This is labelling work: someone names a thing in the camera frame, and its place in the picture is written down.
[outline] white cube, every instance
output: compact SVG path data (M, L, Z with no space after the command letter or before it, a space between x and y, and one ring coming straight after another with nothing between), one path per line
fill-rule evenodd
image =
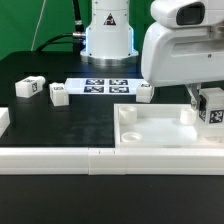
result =
M8 108L0 108L0 137L10 124Z
M29 76L15 84L16 96L29 98L43 90L45 78L42 76Z
M144 81L136 89L136 102L150 103L153 94L154 88Z
M206 125L224 124L224 91L220 88L200 90L200 119Z
M69 105L68 91L63 83L52 83L49 89L54 106Z

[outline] white tray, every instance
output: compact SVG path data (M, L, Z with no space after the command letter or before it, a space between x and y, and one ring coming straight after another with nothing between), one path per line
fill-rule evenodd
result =
M202 126L199 119L195 125L180 123L181 108L190 105L127 104L137 109L137 122L131 125L119 123L120 106L114 107L116 148L224 148L223 127L218 129L219 136L213 136L215 129ZM202 131L209 133L206 138ZM127 132L140 134L143 141L122 142L121 136Z

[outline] white container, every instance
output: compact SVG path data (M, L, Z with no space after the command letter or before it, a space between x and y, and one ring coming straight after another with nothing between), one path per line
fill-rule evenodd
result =
M120 108L135 107L138 111L135 123L124 124L120 122ZM207 142L201 141L201 132L198 132L198 123L187 125L180 122L182 108L191 109L190 105L158 105L158 104L115 104L114 125L116 148L203 148ZM207 139L224 137L209 128L205 129ZM138 133L142 141L123 141L124 133ZM211 142L209 147L224 148L220 142Z
M16 96L29 98L43 90L45 78L43 76L29 76L15 84Z

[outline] white plastic block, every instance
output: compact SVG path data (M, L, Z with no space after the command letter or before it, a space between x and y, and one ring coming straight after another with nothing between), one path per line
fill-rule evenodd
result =
M125 174L223 175L223 149L121 149Z
M124 175L125 157L116 155L114 149L89 149L90 175Z
M154 88L144 81L136 89L136 102L150 103L153 94Z
M202 97L199 117L209 126L224 126L224 91L220 88L200 90Z
M68 91L63 83L52 83L49 89L54 106L69 105Z
M88 148L1 148L0 174L88 174Z
M42 76L29 76L15 84L16 96L29 98L43 90L45 78Z
M0 108L0 137L10 124L8 108Z

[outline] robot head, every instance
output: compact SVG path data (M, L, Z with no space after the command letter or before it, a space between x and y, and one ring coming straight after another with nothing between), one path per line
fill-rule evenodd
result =
M151 14L168 28L214 26L224 21L224 1L155 0Z

